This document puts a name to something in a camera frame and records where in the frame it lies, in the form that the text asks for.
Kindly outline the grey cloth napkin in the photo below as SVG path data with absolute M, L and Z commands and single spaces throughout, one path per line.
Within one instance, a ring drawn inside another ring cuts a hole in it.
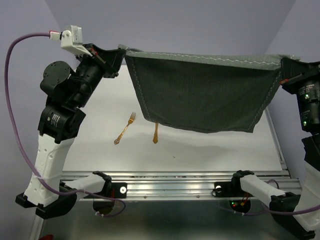
M 252 133 L 280 86 L 286 58 L 120 49 L 144 119 L 205 134 Z

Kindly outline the gold knife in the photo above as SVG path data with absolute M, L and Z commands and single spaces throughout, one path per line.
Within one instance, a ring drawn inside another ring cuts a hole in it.
M 158 129 L 159 129 L 159 123 L 157 122 L 155 123 L 155 129 L 154 129 L 153 140 L 152 140 L 154 144 L 158 143 Z

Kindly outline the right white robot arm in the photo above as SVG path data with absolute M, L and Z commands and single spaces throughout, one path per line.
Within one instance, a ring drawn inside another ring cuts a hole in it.
M 252 171 L 233 174 L 230 189 L 258 199 L 273 219 L 299 240 L 311 240 L 320 228 L 320 64 L 289 58 L 281 61 L 282 88 L 296 95 L 301 128 L 311 135 L 304 147 L 305 180 L 300 194 L 285 192 L 259 179 Z

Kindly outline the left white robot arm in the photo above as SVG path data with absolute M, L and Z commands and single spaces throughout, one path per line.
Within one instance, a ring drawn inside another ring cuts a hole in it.
M 40 83 L 47 99 L 38 124 L 37 156 L 30 183 L 15 201 L 35 208 L 44 220 L 66 215 L 87 196 L 109 200 L 110 207 L 126 197 L 121 192 L 125 184 L 113 184 L 101 171 L 69 182 L 61 180 L 66 157 L 86 116 L 82 108 L 103 78 L 118 75 L 126 54 L 123 49 L 104 50 L 92 43 L 84 47 L 89 53 L 79 57 L 76 69 L 64 61 L 52 62 Z

